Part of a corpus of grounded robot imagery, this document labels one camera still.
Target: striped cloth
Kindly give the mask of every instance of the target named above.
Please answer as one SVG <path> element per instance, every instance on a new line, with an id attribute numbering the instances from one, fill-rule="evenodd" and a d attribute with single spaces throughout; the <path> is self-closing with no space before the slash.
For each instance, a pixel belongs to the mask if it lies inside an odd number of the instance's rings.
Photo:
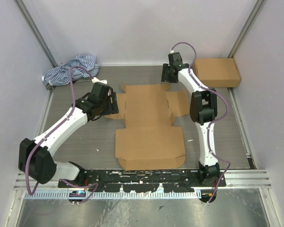
<path id="1" fill-rule="evenodd" d="M 42 77 L 46 89 L 52 90 L 55 86 L 67 85 L 70 82 L 70 68 L 81 66 L 87 69 L 94 77 L 99 72 L 100 65 L 96 64 L 96 57 L 93 55 L 78 55 L 74 59 L 62 66 L 48 70 Z M 91 81 L 89 74 L 82 69 L 72 70 L 73 83 Z"/>

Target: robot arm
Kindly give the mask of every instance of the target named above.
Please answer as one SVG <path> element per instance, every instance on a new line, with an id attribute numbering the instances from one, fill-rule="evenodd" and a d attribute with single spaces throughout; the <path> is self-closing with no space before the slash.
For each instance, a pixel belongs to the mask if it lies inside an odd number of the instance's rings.
<path id="1" fill-rule="evenodd" d="M 215 154 L 213 137 L 214 123 L 211 123 L 211 121 L 217 116 L 217 96 L 203 89 L 203 87 L 208 87 L 203 85 L 192 71 L 190 75 L 188 67 L 188 64 L 183 64 L 180 53 L 170 53 L 169 64 L 163 64 L 161 81 L 170 83 L 178 83 L 178 81 L 180 81 L 184 84 L 189 93 L 192 94 L 190 117 L 197 127 L 200 143 L 199 178 L 202 182 L 211 182 L 220 175 L 218 160 L 210 153 L 211 148 L 212 152 Z"/>
<path id="2" fill-rule="evenodd" d="M 96 116 L 118 113 L 116 93 L 108 85 L 97 82 L 90 93 L 76 100 L 74 111 L 69 116 L 71 111 L 72 107 L 65 116 L 43 134 L 33 140 L 26 138 L 20 143 L 18 165 L 19 169 L 24 172 L 28 155 L 36 144 L 42 139 L 45 140 L 33 154 L 28 173 L 30 177 L 41 184 L 52 179 L 66 179 L 81 185 L 83 179 L 81 174 L 84 173 L 84 169 L 75 163 L 56 162 L 53 160 L 53 156 L 66 139 L 88 121 L 97 120 Z"/>

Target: black mounting plate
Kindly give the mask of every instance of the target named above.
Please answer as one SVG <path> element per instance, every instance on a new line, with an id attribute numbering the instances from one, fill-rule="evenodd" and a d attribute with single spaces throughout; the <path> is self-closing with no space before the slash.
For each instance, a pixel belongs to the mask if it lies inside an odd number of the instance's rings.
<path id="1" fill-rule="evenodd" d="M 194 187 L 214 187 L 203 185 L 198 180 L 197 170 L 173 169 L 173 170 L 149 170 L 149 171 L 125 171 L 125 170 L 85 170 L 85 186 L 98 182 L 97 192 L 120 192 L 121 185 L 124 192 L 131 190 L 140 192 L 155 192 L 160 183 L 164 192 L 194 192 Z M 220 181 L 220 187 L 226 186 L 225 179 Z M 59 181 L 59 188 L 69 188 L 64 182 Z"/>

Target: wood grain surface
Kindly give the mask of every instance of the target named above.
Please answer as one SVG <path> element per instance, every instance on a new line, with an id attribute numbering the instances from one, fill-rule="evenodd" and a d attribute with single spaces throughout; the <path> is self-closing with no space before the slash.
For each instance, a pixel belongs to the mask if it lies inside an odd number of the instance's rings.
<path id="1" fill-rule="evenodd" d="M 106 66 L 100 69 L 99 79 L 107 79 L 108 84 L 117 93 L 122 93 L 121 82 L 127 85 L 161 83 L 161 66 Z M 92 89 L 93 83 L 74 84 L 76 99 Z M 185 89 L 183 84 L 170 84 L 169 91 Z M 226 100 L 231 102 L 226 88 L 217 88 Z M 70 85 L 57 87 L 49 114 L 46 119 L 45 130 L 50 128 L 70 108 L 72 104 Z M 218 98 L 218 116 L 225 112 L 224 103 Z M 186 160 L 181 168 L 198 168 L 200 146 L 195 124 L 189 115 L 176 117 L 173 126 L 183 128 Z M 95 122 L 88 122 L 73 133 L 58 149 L 54 160 L 61 162 L 75 162 L 87 169 L 120 169 L 115 158 L 115 131 L 124 128 L 123 120 L 111 120 L 105 117 Z M 232 108 L 228 116 L 217 122 L 214 128 L 215 147 L 217 155 L 231 161 L 232 168 L 249 168 L 240 131 Z M 220 162 L 221 168 L 227 166 Z"/>

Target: cardboard flap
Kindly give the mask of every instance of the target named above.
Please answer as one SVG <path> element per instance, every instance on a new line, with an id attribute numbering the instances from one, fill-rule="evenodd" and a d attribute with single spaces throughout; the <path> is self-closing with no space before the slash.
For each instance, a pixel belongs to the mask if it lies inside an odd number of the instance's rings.
<path id="1" fill-rule="evenodd" d="M 157 93 L 160 91 L 167 91 L 169 87 L 169 83 L 148 85 L 125 85 L 122 83 L 122 90 L 127 94 Z"/>
<path id="2" fill-rule="evenodd" d="M 127 95 L 125 108 L 126 128 L 171 126 L 165 91 Z"/>
<path id="3" fill-rule="evenodd" d="M 115 157 L 124 160 L 174 159 L 185 155 L 181 127 L 118 129 L 115 139 Z"/>
<path id="4" fill-rule="evenodd" d="M 188 97 L 186 90 L 166 92 L 169 109 L 175 117 L 189 114 Z"/>
<path id="5" fill-rule="evenodd" d="M 177 157 L 175 159 L 145 159 L 145 160 L 124 160 L 119 159 L 119 163 L 123 169 L 126 170 L 157 170 L 157 169 L 176 169 L 183 165 L 185 156 Z"/>
<path id="6" fill-rule="evenodd" d="M 114 120 L 124 119 L 126 94 L 117 94 L 117 103 L 118 103 L 119 113 L 106 115 L 105 116 L 106 118 L 114 119 Z"/>

